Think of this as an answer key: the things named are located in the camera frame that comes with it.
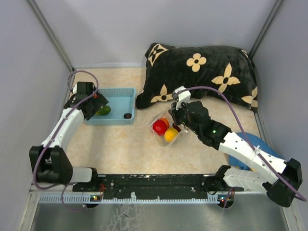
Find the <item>orange toy orange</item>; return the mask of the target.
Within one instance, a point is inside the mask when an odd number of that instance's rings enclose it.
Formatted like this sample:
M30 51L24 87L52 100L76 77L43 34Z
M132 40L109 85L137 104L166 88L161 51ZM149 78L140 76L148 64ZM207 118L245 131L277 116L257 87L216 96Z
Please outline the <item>orange toy orange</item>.
M166 127L167 127L167 128L169 128L170 123L169 123L169 121L168 121L167 119L165 119L165 118L160 118L160 120L163 121L163 122L166 124Z

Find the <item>yellow orange toy fruit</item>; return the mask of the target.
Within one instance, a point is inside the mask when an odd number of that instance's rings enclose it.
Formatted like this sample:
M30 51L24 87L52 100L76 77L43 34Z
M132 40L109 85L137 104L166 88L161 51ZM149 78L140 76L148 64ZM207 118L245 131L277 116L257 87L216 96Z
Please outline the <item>yellow orange toy fruit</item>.
M164 140L166 142L173 142L177 135L178 132L174 128L168 128L164 133Z

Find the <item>clear dotted zip top bag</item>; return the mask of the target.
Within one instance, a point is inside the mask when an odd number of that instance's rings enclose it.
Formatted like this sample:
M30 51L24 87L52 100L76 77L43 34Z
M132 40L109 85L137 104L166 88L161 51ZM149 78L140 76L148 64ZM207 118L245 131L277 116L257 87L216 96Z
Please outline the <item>clear dotted zip top bag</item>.
M151 129L156 143L162 147L172 145L188 133L188 129L184 125L175 124L168 110L154 116L148 127Z

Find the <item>red toy apple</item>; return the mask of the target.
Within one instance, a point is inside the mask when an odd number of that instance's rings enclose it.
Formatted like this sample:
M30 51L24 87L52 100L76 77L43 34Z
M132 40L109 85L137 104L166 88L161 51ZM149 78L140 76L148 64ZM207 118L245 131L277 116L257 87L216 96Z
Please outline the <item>red toy apple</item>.
M159 136L162 136L169 128L169 123L162 119L159 119L153 123L152 128Z

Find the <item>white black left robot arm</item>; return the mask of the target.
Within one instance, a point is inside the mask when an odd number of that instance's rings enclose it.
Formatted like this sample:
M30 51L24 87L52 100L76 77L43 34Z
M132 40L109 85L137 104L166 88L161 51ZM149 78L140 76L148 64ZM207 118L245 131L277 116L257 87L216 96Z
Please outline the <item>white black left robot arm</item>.
M61 117L51 134L39 146L32 146L29 158L33 172L33 183L67 185L72 181L74 168L66 150L84 120L91 119L108 100L92 82L78 82L73 94L65 103Z

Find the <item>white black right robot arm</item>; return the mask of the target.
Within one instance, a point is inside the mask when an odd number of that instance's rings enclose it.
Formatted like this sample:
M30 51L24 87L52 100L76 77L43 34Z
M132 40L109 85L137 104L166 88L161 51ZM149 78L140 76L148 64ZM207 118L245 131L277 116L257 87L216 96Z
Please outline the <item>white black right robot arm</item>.
M296 159L284 160L254 146L247 136L241 138L226 125L211 119L201 102L172 103L168 112L176 125L184 125L204 145L235 157L254 170L228 167L215 178L218 189L241 187L262 192L283 207L289 207L295 198L307 201L299 192L303 177L301 164Z

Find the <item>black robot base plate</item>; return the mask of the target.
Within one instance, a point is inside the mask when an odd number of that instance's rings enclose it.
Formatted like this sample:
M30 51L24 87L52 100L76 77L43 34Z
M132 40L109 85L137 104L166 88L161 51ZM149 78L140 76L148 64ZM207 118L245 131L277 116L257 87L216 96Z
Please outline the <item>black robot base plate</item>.
M227 192L231 187L215 175L98 175L77 183L74 192L102 192L104 199L206 199L208 193Z

